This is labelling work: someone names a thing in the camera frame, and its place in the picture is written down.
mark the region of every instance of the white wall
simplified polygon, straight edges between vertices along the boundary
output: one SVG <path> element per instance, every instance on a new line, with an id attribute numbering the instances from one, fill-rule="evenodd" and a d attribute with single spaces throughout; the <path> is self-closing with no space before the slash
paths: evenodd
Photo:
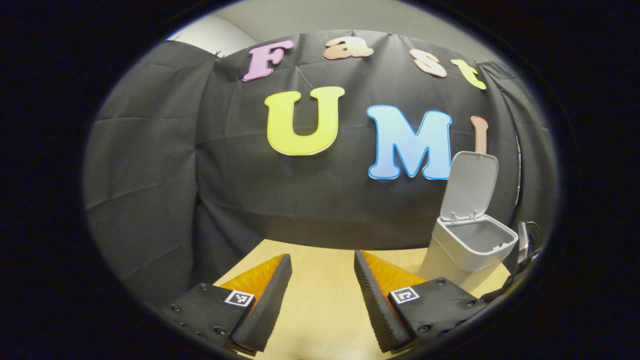
<path id="1" fill-rule="evenodd" d="M 425 40 L 479 61 L 500 59 L 449 19 L 396 0 L 244 0 L 213 14 L 258 43 L 319 30 L 361 29 Z"/>
<path id="2" fill-rule="evenodd" d="M 176 31 L 167 40 L 185 42 L 209 51 L 220 51 L 218 56 L 227 56 L 257 42 L 230 22 L 215 15 L 206 15 Z"/>

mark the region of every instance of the yellow letter u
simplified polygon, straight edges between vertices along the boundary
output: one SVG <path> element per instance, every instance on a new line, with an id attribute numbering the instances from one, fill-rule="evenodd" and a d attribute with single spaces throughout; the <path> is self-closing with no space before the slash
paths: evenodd
<path id="1" fill-rule="evenodd" d="M 310 94 L 318 100 L 318 128 L 307 136 L 293 131 L 293 108 L 300 100 L 299 92 L 279 92 L 264 100 L 269 107 L 267 139 L 275 151 L 285 155 L 313 155 L 333 144 L 338 135 L 338 98 L 344 95 L 344 89 L 326 86 L 315 88 Z"/>

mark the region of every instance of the letter m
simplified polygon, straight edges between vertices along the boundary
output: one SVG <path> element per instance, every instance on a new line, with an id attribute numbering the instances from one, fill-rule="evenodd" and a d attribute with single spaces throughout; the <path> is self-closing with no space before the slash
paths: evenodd
<path id="1" fill-rule="evenodd" d="M 378 132 L 376 164 L 369 168 L 371 178 L 395 179 L 400 176 L 400 168 L 394 163 L 394 150 L 409 177 L 418 173 L 428 151 L 427 165 L 422 169 L 422 175 L 433 180 L 449 178 L 451 117 L 448 114 L 427 111 L 417 133 L 413 132 L 407 119 L 395 106 L 371 106 L 367 109 L 367 115 L 376 122 Z"/>

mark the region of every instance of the black fabric backdrop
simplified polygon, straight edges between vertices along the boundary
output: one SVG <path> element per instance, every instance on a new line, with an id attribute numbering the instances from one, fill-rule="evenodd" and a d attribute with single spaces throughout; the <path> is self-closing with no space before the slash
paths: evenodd
<path id="1" fill-rule="evenodd" d="M 324 43 L 343 36 L 364 38 L 374 54 L 324 58 Z M 264 238 L 340 249 L 428 246 L 446 181 L 409 178 L 404 169 L 394 180 L 369 178 L 376 129 L 365 111 L 379 104 L 397 106 L 414 131 L 428 110 L 449 114 L 452 157 L 474 150 L 470 117 L 487 119 L 488 153 L 500 162 L 487 214 L 512 228 L 515 220 L 537 221 L 546 238 L 558 205 L 556 156 L 543 110 L 512 70 L 374 31 L 268 43 L 284 39 L 295 48 L 270 65 L 271 75 L 247 83 L 248 49 L 215 62 L 199 48 L 163 42 L 99 111 L 84 166 L 88 220 L 135 293 L 162 304 L 198 281 L 215 281 Z M 447 77 L 418 69 L 411 48 L 438 57 Z M 488 88 L 471 85 L 451 59 L 476 68 Z M 313 156 L 276 152 L 266 136 L 265 98 L 299 91 L 294 130 L 309 135 L 317 126 L 309 92 L 322 86 L 345 89 L 333 145 Z"/>

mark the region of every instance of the trash can lid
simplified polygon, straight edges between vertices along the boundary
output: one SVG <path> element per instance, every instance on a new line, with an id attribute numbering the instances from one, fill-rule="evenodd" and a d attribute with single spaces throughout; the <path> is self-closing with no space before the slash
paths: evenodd
<path id="1" fill-rule="evenodd" d="M 451 221 L 484 214 L 498 177 L 498 159 L 479 152 L 461 151 L 451 161 L 449 181 L 440 206 L 440 217 Z"/>

